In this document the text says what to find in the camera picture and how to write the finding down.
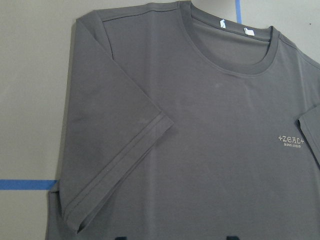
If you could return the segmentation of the dark brown t-shirt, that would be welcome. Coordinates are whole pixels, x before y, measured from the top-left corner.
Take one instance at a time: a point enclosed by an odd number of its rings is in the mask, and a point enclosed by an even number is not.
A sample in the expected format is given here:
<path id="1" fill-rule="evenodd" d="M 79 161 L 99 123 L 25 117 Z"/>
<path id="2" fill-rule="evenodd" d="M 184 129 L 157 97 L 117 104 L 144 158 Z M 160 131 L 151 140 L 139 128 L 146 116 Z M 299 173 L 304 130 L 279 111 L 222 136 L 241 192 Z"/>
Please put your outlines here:
<path id="1" fill-rule="evenodd" d="M 317 240 L 320 65 L 190 1 L 76 20 L 49 240 Z"/>

